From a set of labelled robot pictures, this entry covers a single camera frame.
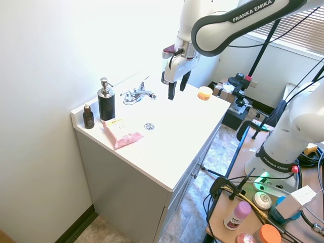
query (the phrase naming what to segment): window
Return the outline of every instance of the window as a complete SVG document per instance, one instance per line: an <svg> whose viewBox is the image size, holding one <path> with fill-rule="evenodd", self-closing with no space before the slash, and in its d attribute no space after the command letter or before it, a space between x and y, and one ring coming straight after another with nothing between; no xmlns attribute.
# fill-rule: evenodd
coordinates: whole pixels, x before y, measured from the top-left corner
<svg viewBox="0 0 324 243"><path fill-rule="evenodd" d="M286 33L311 13L311 11L313 10L282 18L273 37L279 37ZM273 22L254 30L254 32L267 36L272 26ZM303 47L311 52L324 55L324 6L320 7L295 29L280 38L280 40Z"/></svg>

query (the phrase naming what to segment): faucet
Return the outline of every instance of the faucet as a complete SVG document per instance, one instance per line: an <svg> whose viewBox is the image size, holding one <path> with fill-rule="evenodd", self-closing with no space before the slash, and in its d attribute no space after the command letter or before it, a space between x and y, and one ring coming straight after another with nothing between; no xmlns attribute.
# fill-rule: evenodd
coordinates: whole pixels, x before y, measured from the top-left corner
<svg viewBox="0 0 324 243"><path fill-rule="evenodd" d="M144 86L144 81L141 82L138 89L134 88L134 91L126 91L121 93L120 96L125 95L123 103L125 105L133 105L141 101L145 96L150 97L152 100L156 99L156 95L152 91L146 91Z"/></svg>

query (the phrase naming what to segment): white countertop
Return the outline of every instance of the white countertop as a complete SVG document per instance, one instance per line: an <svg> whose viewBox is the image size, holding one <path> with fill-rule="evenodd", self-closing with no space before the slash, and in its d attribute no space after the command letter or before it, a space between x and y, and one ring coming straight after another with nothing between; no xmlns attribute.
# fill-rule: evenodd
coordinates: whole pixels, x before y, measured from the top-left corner
<svg viewBox="0 0 324 243"><path fill-rule="evenodd" d="M138 87L145 81L145 90L153 91L156 100L144 97L134 105L124 105L121 92ZM71 112L73 127L112 152L168 191L173 191L192 160L198 154L213 129L222 119L229 103L212 96L209 101L197 97L198 89L187 85L184 92L177 84L173 101L168 100L168 86L160 81L161 73L142 72L114 87L116 118L132 121L138 132L145 135L136 143L115 150L105 134L98 113L98 99L88 102L95 117L94 128L85 129L83 108ZM144 129L153 123L155 129Z"/></svg>

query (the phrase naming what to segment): electrical outlet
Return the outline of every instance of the electrical outlet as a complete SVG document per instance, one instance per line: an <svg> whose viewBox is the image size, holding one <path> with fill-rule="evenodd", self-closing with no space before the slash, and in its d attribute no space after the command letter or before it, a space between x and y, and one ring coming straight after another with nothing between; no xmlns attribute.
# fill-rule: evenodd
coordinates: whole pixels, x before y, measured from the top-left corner
<svg viewBox="0 0 324 243"><path fill-rule="evenodd" d="M257 85L258 85L258 82L255 82L255 81L251 81L251 83L250 83L250 86L251 86L252 88L256 88Z"/></svg>

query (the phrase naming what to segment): black soap dispenser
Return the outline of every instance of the black soap dispenser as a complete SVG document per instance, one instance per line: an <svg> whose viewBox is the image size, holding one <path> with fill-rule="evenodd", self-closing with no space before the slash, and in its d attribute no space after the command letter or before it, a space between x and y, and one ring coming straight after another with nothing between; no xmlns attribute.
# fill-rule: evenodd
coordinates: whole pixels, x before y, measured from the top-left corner
<svg viewBox="0 0 324 243"><path fill-rule="evenodd" d="M100 79L102 89L98 91L98 103L100 119L110 120L115 118L115 92L109 88L108 79L103 77Z"/></svg>

